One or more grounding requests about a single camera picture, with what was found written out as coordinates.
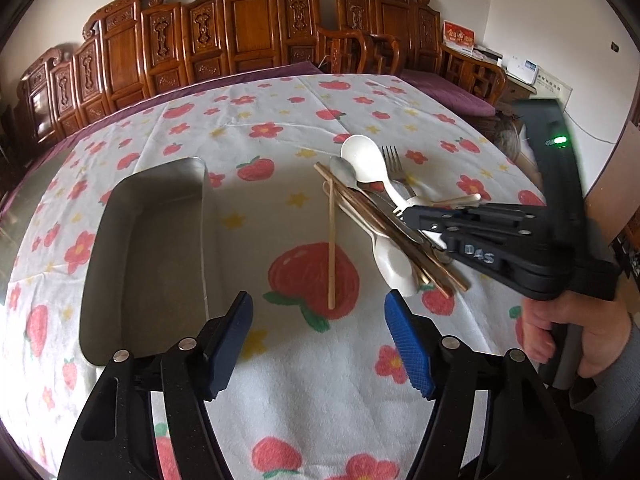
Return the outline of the brown chopstick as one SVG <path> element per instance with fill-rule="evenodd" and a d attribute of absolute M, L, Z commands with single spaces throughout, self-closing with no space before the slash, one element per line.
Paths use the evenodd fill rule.
<path fill-rule="evenodd" d="M 348 188 L 344 185 L 344 183 L 338 177 L 335 177 L 329 168 L 326 168 L 321 162 L 314 163 L 314 170 L 316 170 L 326 182 L 334 185 L 338 194 L 343 197 L 344 202 L 349 204 L 349 206 L 360 215 L 367 226 L 370 226 L 375 232 L 386 235 L 398 246 L 399 250 L 406 255 L 413 267 L 418 270 L 420 278 L 425 278 L 445 297 L 450 298 L 454 296 L 454 291 L 450 288 L 450 284 L 454 281 L 452 277 L 445 272 L 449 281 L 443 282 L 438 274 L 434 272 L 438 267 L 436 260 L 419 244 L 416 244 L 413 240 L 410 240 L 408 236 L 405 236 L 397 226 L 394 226 L 393 222 L 388 220 L 384 214 L 381 214 L 366 196 L 360 191 L 355 191 L 353 188 Z"/>
<path fill-rule="evenodd" d="M 424 278 L 427 278 L 445 297 L 451 297 L 454 294 L 454 288 L 459 289 L 460 292 L 469 290 L 469 286 L 461 278 L 437 262 L 436 258 L 427 252 L 422 245 L 410 240 L 400 229 L 386 220 L 381 211 L 376 209 L 360 192 L 346 188 L 342 184 L 338 184 L 337 187 L 346 202 L 352 205 L 358 214 L 362 214 L 364 220 L 387 235 L 420 270 Z"/>

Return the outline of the cream plastic spoon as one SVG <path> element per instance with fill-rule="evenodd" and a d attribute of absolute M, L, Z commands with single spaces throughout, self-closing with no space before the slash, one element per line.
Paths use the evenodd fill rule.
<path fill-rule="evenodd" d="M 322 183 L 322 190 L 328 196 L 328 184 L 326 181 Z M 371 240 L 373 260 L 378 268 L 386 285 L 390 289 L 397 289 L 401 296 L 407 298 L 414 296 L 419 291 L 420 281 L 418 274 L 412 263 L 403 254 L 398 246 L 392 242 L 386 235 L 375 232 L 370 226 L 367 226 L 359 214 L 346 204 L 343 197 L 335 191 L 335 209 L 340 208 L 352 222 L 359 226 Z M 335 272 L 336 272 L 337 255 L 335 253 Z"/>

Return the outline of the long carved wooden sofa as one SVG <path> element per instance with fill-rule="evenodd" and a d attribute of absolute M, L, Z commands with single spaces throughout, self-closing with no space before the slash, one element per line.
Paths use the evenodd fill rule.
<path fill-rule="evenodd" d="M 189 84 L 300 62 L 362 74 L 373 58 L 363 32 L 322 27 L 320 0 L 113 0 L 82 36 L 72 52 L 40 55 L 17 86 L 16 136 L 30 154 Z"/>

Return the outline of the metal rectangular tray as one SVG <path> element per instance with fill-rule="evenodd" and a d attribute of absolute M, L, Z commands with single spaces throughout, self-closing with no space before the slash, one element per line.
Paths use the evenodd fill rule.
<path fill-rule="evenodd" d="M 81 299 L 79 345 L 104 366 L 125 349 L 162 353 L 220 315 L 215 192 L 201 159 L 132 174 L 113 188 Z"/>

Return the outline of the light wooden chopstick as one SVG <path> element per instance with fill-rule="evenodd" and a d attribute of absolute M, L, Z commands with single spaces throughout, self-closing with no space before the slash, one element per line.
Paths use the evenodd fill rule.
<path fill-rule="evenodd" d="M 336 233 L 335 233 L 335 191 L 334 191 L 334 181 L 329 180 L 326 182 L 328 184 L 328 197 L 329 197 L 329 261 L 328 261 L 328 305 L 329 310 L 333 311 L 335 309 L 335 297 L 336 297 L 336 278 L 335 278 L 335 242 L 336 242 Z"/>

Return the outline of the white router box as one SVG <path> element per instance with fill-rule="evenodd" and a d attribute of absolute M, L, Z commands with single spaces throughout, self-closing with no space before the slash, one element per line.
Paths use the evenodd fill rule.
<path fill-rule="evenodd" d="M 506 72 L 513 78 L 533 86 L 536 82 L 539 67 L 527 58 L 512 55 L 506 61 Z"/>

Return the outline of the white plastic soup spoon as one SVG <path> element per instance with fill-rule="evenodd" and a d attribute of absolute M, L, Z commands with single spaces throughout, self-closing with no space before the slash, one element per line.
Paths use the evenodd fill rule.
<path fill-rule="evenodd" d="M 408 207 L 407 200 L 390 182 L 383 155 L 373 140 L 361 134 L 352 134 L 343 142 L 341 156 L 354 168 L 358 182 L 381 182 L 395 205 L 394 214 L 402 215 Z"/>

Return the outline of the floral strawberry tablecloth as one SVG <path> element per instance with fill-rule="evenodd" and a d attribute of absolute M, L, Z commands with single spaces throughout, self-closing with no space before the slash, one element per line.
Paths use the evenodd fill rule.
<path fill-rule="evenodd" d="M 408 84 L 380 76 L 248 82 L 154 104 L 80 140 L 28 217 L 1 304 L 1 418 L 56 474 L 99 377 L 79 345 L 82 292 L 112 189 L 186 157 L 215 192 L 224 296 L 254 321 L 228 388 L 207 411 L 239 479 L 403 479 L 432 411 L 385 325 L 370 238 L 337 220 L 328 305 L 328 201 L 314 163 L 352 134 L 400 151 L 430 200 L 480 193 L 538 205 L 498 148 Z"/>

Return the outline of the wooden side table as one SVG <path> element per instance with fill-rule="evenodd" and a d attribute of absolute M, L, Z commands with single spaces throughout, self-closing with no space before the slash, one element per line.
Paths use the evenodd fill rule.
<path fill-rule="evenodd" d="M 503 113 L 509 113 L 512 103 L 518 100 L 527 100 L 536 96 L 537 90 L 532 84 L 526 84 L 518 78 L 506 73 L 506 85 L 496 103 L 496 109 Z"/>

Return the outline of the red card stand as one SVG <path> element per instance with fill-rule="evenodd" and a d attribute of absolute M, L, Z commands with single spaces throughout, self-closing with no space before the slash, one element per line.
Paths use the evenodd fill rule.
<path fill-rule="evenodd" d="M 473 53 L 475 47 L 475 32 L 454 22 L 443 21 L 442 40 L 444 45 L 467 55 Z"/>

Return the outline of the metal fork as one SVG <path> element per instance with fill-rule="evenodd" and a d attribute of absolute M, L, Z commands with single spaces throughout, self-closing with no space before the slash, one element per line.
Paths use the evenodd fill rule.
<path fill-rule="evenodd" d="M 399 183 L 410 197 L 416 197 L 416 192 L 409 183 L 408 176 L 401 165 L 400 156 L 394 146 L 382 146 L 381 153 L 390 180 Z"/>

